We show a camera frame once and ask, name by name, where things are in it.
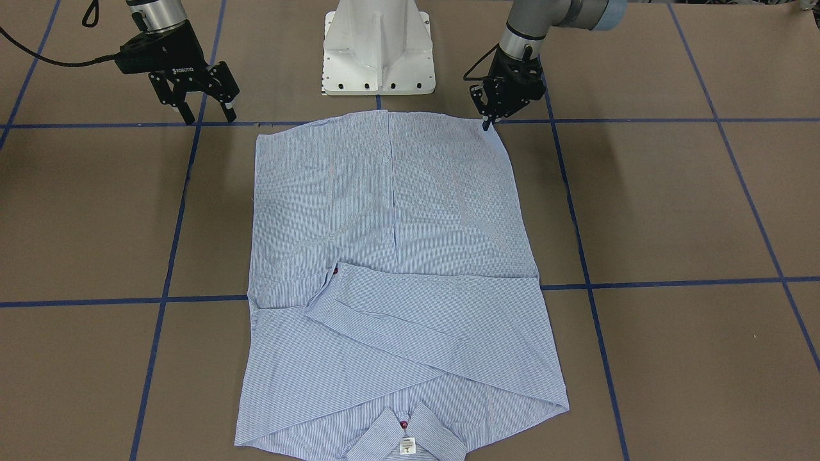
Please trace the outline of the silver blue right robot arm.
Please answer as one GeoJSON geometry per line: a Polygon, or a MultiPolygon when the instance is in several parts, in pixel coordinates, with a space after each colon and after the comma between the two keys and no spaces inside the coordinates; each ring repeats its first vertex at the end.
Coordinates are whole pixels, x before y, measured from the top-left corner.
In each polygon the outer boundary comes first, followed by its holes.
{"type": "Polygon", "coordinates": [[[179,1],[128,1],[138,34],[120,47],[115,64],[125,75],[146,74],[158,101],[174,108],[187,125],[196,117],[186,101],[200,92],[220,103],[234,122],[240,88],[224,61],[209,64],[179,1]]]}

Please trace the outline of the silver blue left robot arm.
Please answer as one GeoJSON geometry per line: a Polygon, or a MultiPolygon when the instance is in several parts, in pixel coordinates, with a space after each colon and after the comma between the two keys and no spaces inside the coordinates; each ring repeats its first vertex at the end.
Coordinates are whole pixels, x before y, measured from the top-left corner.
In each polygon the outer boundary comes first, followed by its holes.
{"type": "Polygon", "coordinates": [[[551,29],[612,30],[626,10],[627,1],[514,1],[498,43],[463,76],[483,131],[545,96],[541,49],[551,29]]]}

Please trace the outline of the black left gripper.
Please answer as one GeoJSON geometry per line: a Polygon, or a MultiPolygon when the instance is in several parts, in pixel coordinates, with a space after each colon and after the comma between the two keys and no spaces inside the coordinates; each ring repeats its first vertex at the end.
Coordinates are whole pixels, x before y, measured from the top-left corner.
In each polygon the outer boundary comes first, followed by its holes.
{"type": "Polygon", "coordinates": [[[470,96],[482,117],[484,132],[501,118],[509,118],[532,101],[539,101],[546,93],[542,80],[544,70],[532,45],[524,45],[521,58],[509,56],[500,45],[484,53],[471,67],[474,71],[492,56],[485,76],[470,76],[470,96]]]}

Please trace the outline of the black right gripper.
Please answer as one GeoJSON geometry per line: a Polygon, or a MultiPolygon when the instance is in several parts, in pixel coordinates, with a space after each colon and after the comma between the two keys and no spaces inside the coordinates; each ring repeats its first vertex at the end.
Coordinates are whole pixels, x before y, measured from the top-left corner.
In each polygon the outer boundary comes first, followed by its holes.
{"type": "Polygon", "coordinates": [[[226,122],[237,118],[233,105],[238,84],[226,62],[208,64],[189,20],[172,29],[144,31],[129,39],[120,47],[117,67],[125,75],[149,75],[160,102],[174,107],[185,125],[196,121],[186,101],[193,92],[216,99],[226,122]]]}

